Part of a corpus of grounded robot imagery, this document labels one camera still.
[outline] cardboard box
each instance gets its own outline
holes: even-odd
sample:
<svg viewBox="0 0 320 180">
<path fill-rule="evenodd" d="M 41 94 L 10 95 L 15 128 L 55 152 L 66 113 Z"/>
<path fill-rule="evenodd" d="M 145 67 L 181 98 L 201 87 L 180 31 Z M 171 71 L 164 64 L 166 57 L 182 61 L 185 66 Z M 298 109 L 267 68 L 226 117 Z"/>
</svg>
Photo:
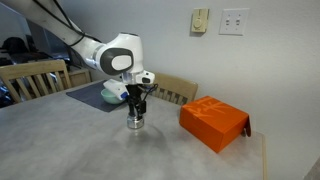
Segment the cardboard box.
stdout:
<svg viewBox="0 0 320 180">
<path fill-rule="evenodd" d="M 249 115 L 210 96 L 181 107 L 180 125 L 216 153 L 243 130 L 251 136 Z"/>
</svg>

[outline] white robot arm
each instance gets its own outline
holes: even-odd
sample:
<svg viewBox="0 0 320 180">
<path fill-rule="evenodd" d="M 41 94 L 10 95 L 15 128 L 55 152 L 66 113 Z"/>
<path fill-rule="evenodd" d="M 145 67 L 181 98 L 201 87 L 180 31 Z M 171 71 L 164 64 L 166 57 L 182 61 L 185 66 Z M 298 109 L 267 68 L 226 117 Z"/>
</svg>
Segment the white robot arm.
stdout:
<svg viewBox="0 0 320 180">
<path fill-rule="evenodd" d="M 128 126 L 133 129 L 143 126 L 146 101 L 140 97 L 140 85 L 152 84 L 155 75 L 143 68 L 139 36 L 120 33 L 113 41 L 101 43 L 68 19 L 57 0 L 0 0 L 0 3 L 51 31 L 77 51 L 88 66 L 108 75 L 122 74 L 122 82 L 108 80 L 104 86 L 119 99 L 127 100 Z"/>
</svg>

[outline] wooden chair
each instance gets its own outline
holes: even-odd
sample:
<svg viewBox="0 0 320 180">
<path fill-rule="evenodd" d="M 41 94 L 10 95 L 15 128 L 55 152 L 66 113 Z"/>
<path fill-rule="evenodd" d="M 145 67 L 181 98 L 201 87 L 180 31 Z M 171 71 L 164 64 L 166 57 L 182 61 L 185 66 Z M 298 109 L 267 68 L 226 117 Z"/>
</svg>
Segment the wooden chair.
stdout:
<svg viewBox="0 0 320 180">
<path fill-rule="evenodd" d="M 61 81 L 63 72 L 66 87 Z M 44 60 L 39 62 L 0 67 L 0 78 L 8 88 L 16 103 L 71 88 L 71 83 L 63 60 Z"/>
<path fill-rule="evenodd" d="M 179 105 L 194 100 L 197 83 L 162 73 L 155 76 L 154 84 L 158 84 L 158 88 L 151 95 Z"/>
</svg>

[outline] table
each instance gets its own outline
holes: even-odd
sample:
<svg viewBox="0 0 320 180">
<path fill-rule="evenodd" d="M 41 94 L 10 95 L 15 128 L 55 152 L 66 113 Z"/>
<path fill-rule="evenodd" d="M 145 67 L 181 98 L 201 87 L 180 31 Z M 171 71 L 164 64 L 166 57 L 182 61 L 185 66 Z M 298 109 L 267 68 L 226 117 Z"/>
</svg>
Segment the table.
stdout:
<svg viewBox="0 0 320 180">
<path fill-rule="evenodd" d="M 127 128 L 126 104 L 106 113 L 65 92 L 0 109 L 0 180 L 264 178 L 262 134 L 216 154 L 179 125 L 180 106 L 147 103 L 139 130 Z"/>
</svg>

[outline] table surface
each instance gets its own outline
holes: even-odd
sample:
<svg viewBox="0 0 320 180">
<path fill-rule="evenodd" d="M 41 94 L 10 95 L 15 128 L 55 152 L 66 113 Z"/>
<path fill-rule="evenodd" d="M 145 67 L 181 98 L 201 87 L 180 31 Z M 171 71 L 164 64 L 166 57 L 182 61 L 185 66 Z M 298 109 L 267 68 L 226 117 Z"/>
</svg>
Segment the table surface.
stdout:
<svg viewBox="0 0 320 180">
<path fill-rule="evenodd" d="M 264 178 L 262 134 L 217 154 L 179 125 L 179 113 L 149 96 L 145 126 L 130 130 L 126 104 L 106 113 L 65 92 L 0 109 L 0 180 Z"/>
</svg>

